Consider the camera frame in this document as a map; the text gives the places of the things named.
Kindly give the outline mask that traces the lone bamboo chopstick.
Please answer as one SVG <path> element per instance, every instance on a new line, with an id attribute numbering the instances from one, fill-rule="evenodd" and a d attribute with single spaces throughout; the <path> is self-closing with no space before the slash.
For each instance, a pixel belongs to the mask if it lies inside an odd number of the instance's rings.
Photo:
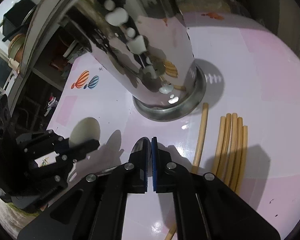
<path id="1" fill-rule="evenodd" d="M 198 133 L 198 140 L 196 145 L 196 151 L 191 167 L 191 173 L 197 174 L 198 168 L 200 165 L 200 161 L 202 158 L 202 152 L 204 148 L 204 141 L 205 141 L 205 135 L 206 135 L 206 128 L 207 128 L 207 117 L 209 112 L 209 104 L 203 103 L 202 105 L 202 116 L 200 121 L 200 128 Z"/>

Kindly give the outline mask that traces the steel perforated utensil holder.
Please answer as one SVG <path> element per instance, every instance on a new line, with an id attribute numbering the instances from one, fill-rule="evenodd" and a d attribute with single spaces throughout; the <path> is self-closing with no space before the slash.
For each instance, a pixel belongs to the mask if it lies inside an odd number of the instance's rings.
<path id="1" fill-rule="evenodd" d="M 93 55 L 148 119 L 182 118 L 205 94 L 176 0 L 61 0 L 50 23 Z"/>

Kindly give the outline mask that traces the stainless steel spoon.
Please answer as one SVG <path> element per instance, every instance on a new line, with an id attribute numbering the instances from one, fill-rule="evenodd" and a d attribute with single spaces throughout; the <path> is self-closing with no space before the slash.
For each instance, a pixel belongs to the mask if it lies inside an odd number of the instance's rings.
<path id="1" fill-rule="evenodd" d="M 130 156 L 137 156 L 138 158 L 148 158 L 150 149 L 150 141 L 147 137 L 140 138 L 132 148 Z"/>

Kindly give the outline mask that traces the brown ceramic bowl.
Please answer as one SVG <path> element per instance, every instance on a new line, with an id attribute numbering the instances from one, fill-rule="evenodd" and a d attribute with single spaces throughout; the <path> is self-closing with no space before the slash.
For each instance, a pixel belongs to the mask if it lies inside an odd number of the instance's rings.
<path id="1" fill-rule="evenodd" d="M 21 63 L 23 56 L 23 47 L 25 42 L 25 34 L 16 35 L 8 46 L 8 57 Z"/>

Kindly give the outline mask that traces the black box appliance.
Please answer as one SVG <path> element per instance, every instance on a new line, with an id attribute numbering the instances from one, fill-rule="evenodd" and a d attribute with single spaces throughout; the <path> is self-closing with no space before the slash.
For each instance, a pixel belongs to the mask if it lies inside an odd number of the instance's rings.
<path id="1" fill-rule="evenodd" d="M 15 35 L 29 26 L 36 6 L 31 0 L 20 0 L 4 14 L 2 28 L 3 41 L 11 41 Z"/>

